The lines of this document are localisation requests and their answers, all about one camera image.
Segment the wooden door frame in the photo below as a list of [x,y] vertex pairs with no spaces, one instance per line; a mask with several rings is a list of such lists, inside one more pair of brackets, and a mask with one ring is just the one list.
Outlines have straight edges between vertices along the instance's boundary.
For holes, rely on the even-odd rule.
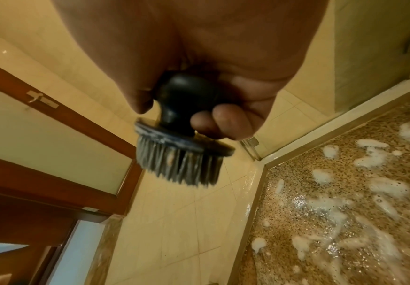
[[0,194],[76,210],[94,208],[106,216],[126,215],[142,173],[135,146],[46,94],[43,97],[58,104],[57,108],[39,100],[30,103],[33,97],[28,91],[42,92],[1,68],[0,91],[132,159],[116,195],[0,159]]

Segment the brush knob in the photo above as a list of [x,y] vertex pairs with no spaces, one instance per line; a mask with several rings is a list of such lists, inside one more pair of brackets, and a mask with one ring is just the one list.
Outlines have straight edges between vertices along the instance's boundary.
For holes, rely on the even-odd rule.
[[154,98],[161,107],[159,124],[186,136],[195,134],[190,124],[195,113],[234,102],[232,94],[217,82],[183,72],[163,74],[155,87]]

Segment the speckled floor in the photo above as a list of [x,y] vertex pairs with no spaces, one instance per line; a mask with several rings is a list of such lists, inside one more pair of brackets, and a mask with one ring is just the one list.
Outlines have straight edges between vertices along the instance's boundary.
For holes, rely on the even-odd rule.
[[[407,122],[410,104],[270,169],[237,284],[410,284],[410,139],[399,136]],[[366,151],[359,139],[389,147]],[[324,156],[329,144],[339,147],[337,159]],[[382,166],[354,165],[372,149],[381,153]],[[331,173],[332,182],[317,184],[315,169]],[[409,191],[374,193],[369,183],[379,177]],[[267,242],[257,254],[250,246],[255,238]]]

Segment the hand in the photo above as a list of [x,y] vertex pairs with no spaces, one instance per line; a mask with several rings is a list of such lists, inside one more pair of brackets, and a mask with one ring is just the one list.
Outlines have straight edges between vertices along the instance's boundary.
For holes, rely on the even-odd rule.
[[327,0],[53,0],[69,31],[137,113],[166,70],[212,72],[242,102],[191,118],[198,132],[239,140],[264,123],[300,68]]

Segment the finger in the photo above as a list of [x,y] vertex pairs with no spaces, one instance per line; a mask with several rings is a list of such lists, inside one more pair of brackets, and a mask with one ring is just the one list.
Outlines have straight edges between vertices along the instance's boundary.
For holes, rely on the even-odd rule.
[[203,134],[212,139],[223,139],[225,135],[222,134],[218,125],[213,119],[211,112],[201,111],[191,117],[191,126],[200,134]]
[[149,91],[121,91],[134,112],[143,114],[153,107],[153,97]]
[[212,115],[219,130],[233,140],[250,138],[264,122],[257,114],[234,104],[217,105]]

